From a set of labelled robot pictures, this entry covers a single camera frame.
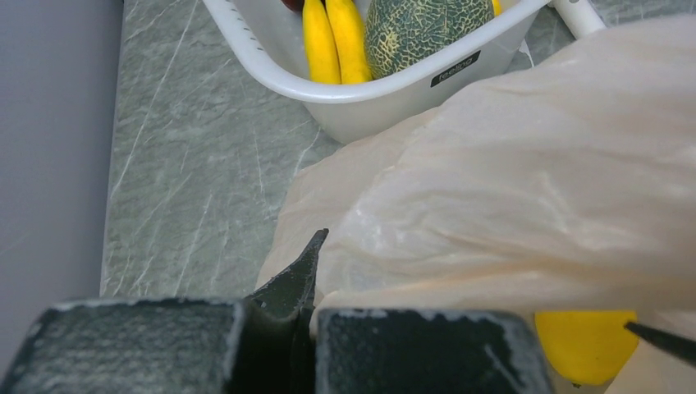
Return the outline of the yellow fake lemon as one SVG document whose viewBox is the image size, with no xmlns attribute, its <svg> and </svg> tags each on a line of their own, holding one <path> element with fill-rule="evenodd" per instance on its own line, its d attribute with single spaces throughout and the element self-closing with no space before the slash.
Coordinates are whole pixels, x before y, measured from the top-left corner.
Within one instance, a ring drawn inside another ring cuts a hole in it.
<svg viewBox="0 0 696 394">
<path fill-rule="evenodd" d="M 623 369 L 639 339 L 625 329 L 634 310 L 537 312 L 533 322 L 550 365 L 575 386 L 601 386 Z"/>
</svg>

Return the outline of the green netted fake melon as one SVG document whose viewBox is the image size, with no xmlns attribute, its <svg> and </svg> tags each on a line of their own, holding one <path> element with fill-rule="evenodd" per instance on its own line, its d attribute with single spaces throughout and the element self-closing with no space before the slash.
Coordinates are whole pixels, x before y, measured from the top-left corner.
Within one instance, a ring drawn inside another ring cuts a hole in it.
<svg viewBox="0 0 696 394">
<path fill-rule="evenodd" d="M 488 0 L 372 1 L 364 48 L 373 78 L 403 71 L 494 18 Z"/>
</svg>

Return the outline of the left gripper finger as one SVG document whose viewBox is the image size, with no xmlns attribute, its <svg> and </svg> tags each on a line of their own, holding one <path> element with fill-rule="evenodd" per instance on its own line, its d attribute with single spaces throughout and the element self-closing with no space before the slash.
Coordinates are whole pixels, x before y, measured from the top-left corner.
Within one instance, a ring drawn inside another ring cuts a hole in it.
<svg viewBox="0 0 696 394">
<path fill-rule="evenodd" d="M 264 283 L 247 299 L 272 318 L 290 318 L 314 300 L 316 271 L 321 250 L 329 230 L 317 230 L 299 257 Z"/>
</svg>

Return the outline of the yellow fake banana bunch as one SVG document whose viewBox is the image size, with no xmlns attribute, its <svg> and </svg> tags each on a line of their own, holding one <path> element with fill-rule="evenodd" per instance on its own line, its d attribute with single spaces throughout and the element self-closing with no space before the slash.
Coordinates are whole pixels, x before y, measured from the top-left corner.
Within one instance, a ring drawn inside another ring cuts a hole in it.
<svg viewBox="0 0 696 394">
<path fill-rule="evenodd" d="M 364 48 L 364 22 L 354 2 L 306 1 L 302 28 L 311 81 L 357 85 L 373 79 Z"/>
</svg>

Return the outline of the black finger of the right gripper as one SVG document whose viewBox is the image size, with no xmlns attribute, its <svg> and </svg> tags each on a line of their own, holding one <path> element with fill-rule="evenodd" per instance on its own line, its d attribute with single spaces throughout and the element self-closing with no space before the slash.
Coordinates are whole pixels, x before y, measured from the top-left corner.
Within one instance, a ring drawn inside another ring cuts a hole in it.
<svg viewBox="0 0 696 394">
<path fill-rule="evenodd" d="M 658 350 L 695 367 L 695 340 L 673 332 L 629 321 L 624 328 Z"/>
</svg>

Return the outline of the translucent orange plastic bag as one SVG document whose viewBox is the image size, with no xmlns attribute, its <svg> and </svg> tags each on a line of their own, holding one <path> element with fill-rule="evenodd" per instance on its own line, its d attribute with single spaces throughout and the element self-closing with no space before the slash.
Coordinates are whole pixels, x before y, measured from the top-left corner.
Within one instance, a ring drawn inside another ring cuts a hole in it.
<svg viewBox="0 0 696 394">
<path fill-rule="evenodd" d="M 317 230 L 316 393 L 692 393 L 640 340 L 601 386 L 537 312 L 629 309 L 695 336 L 695 18 L 600 30 L 299 172 L 259 283 Z"/>
</svg>

